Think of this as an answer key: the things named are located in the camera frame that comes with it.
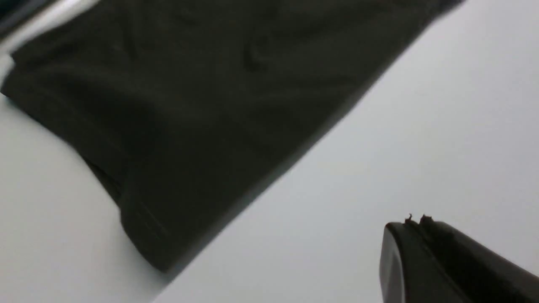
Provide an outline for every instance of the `white surface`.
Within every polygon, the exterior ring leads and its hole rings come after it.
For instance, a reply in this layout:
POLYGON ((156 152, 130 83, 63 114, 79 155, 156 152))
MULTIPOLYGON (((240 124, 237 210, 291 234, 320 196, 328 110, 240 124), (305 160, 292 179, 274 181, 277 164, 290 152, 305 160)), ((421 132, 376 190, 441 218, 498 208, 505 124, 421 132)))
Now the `white surface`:
MULTIPOLYGON (((93 0, 62 0, 0 53, 93 0)), ((3 76, 12 61, 0 60, 3 76)), ((147 303, 167 281, 136 252, 83 160, 0 98, 0 302, 147 303)))
POLYGON ((409 212, 539 274, 538 10, 469 0, 431 27, 156 302, 381 302, 409 212))
MULTIPOLYGON (((539 3, 468 0, 156 300, 380 302, 383 226, 445 220, 539 274, 539 3)), ((0 301, 147 302, 165 284, 82 160, 0 103, 0 301)))

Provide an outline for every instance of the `black fabric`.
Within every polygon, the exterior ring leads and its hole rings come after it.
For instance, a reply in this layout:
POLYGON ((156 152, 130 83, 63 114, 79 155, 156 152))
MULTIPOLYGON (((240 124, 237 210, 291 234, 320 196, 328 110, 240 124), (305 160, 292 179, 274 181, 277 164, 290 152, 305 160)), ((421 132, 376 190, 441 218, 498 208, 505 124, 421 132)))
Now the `black fabric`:
POLYGON ((15 52, 2 92, 91 163, 166 271, 456 2, 103 0, 15 52))

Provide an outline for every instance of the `white table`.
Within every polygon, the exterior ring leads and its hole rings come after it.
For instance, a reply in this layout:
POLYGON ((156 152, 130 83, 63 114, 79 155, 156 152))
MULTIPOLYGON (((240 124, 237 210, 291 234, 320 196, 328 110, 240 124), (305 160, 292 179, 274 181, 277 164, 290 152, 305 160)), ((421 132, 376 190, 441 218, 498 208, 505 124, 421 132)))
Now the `white table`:
MULTIPOLYGON (((380 302, 383 226, 409 212, 539 274, 537 9, 469 0, 431 27, 155 302, 380 302)), ((5 101, 0 142, 0 301, 161 290, 80 157, 5 101)))

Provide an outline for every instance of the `black garment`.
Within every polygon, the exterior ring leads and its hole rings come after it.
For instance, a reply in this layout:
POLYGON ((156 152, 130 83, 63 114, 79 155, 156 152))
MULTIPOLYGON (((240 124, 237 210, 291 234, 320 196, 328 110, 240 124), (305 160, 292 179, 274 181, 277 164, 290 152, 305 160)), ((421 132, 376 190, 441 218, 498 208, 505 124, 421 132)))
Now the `black garment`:
POLYGON ((103 0, 14 53, 2 92, 91 163, 165 271, 457 1, 103 0))

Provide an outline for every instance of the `black plastic object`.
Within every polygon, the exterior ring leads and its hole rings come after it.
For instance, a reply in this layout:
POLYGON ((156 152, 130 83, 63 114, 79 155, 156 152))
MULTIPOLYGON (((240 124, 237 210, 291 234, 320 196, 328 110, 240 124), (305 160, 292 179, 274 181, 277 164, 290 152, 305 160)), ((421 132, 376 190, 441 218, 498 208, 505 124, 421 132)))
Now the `black plastic object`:
POLYGON ((539 278, 455 228, 389 223, 380 260, 385 303, 539 302, 539 278))
POLYGON ((69 142, 179 271, 458 0, 103 0, 2 92, 69 142))
POLYGON ((0 0, 0 41, 57 0, 0 0))

